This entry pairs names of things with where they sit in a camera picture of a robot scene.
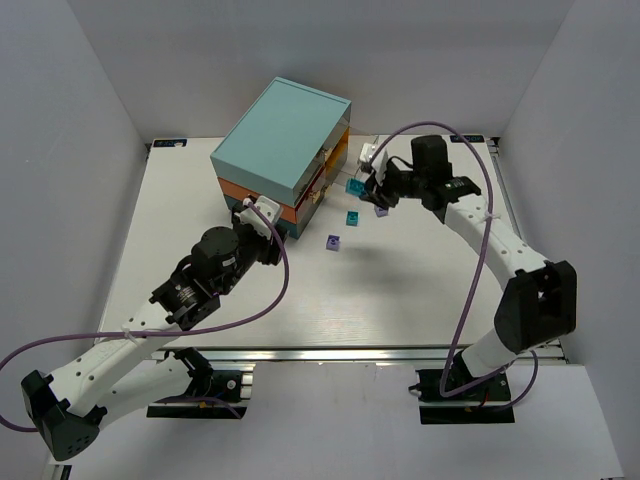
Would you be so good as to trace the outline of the large teal lego brick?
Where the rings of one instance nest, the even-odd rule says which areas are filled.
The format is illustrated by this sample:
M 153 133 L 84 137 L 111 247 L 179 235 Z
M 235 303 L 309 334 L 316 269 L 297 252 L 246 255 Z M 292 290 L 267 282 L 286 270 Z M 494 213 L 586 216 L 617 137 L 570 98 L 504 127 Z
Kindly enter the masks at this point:
M 365 191 L 365 183 L 356 179 L 349 178 L 345 185 L 345 192 L 355 197 L 360 197 Z

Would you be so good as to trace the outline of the clear drawer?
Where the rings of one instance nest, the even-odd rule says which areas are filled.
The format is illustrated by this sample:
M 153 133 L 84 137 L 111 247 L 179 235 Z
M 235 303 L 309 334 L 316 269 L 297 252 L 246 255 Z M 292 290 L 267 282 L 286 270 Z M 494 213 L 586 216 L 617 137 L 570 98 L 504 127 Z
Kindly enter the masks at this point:
M 365 178 L 366 174 L 361 171 L 359 165 L 362 149 L 366 144 L 377 146 L 379 143 L 378 134 L 365 134 L 356 130 L 354 135 L 349 135 L 345 158 L 341 161 L 340 169 L 330 175 L 331 183 L 326 188 L 325 194 L 329 196 L 338 191 L 344 191 L 350 178 L 358 180 Z

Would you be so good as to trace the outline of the small teal lego brick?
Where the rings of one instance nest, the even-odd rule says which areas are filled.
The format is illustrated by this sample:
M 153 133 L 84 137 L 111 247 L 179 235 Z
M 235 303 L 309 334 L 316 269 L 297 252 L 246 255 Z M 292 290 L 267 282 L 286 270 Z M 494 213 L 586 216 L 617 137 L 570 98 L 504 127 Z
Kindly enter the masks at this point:
M 357 226 L 359 224 L 359 213 L 357 211 L 348 211 L 345 223 L 347 226 Z

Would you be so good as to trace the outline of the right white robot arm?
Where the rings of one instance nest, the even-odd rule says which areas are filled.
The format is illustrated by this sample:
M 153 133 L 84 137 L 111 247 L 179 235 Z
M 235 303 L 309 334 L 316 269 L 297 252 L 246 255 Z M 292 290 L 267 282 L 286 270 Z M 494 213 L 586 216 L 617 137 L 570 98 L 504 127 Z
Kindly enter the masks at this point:
M 569 262 L 552 262 L 529 247 L 491 212 L 486 191 L 454 175 L 442 137 L 412 139 L 411 154 L 411 162 L 396 164 L 384 148 L 365 144 L 359 165 L 368 178 L 361 199 L 383 209 L 418 200 L 478 254 L 502 289 L 493 327 L 449 361 L 444 391 L 450 395 L 479 384 L 523 352 L 572 333 L 577 273 Z

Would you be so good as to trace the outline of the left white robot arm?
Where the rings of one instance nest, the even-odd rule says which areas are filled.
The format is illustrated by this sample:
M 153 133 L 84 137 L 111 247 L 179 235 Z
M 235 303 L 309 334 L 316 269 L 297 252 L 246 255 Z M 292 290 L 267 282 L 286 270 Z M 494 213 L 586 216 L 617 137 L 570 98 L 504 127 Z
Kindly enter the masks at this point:
M 49 373 L 21 382 L 27 414 L 53 458 L 83 452 L 115 420 L 151 403 L 215 402 L 224 389 L 193 347 L 168 354 L 147 371 L 137 366 L 221 306 L 255 264 L 283 259 L 288 233 L 268 215 L 234 214 L 229 227 L 208 229 L 113 337 Z

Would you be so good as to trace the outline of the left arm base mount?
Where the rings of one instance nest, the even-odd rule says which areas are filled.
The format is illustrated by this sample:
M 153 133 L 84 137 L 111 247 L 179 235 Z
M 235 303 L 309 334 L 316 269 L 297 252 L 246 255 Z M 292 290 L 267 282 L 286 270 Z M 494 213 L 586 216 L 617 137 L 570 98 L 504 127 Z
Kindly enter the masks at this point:
M 241 420 L 248 408 L 252 377 L 248 370 L 214 366 L 193 348 L 165 351 L 164 360 L 181 360 L 191 374 L 180 401 L 147 407 L 151 419 Z

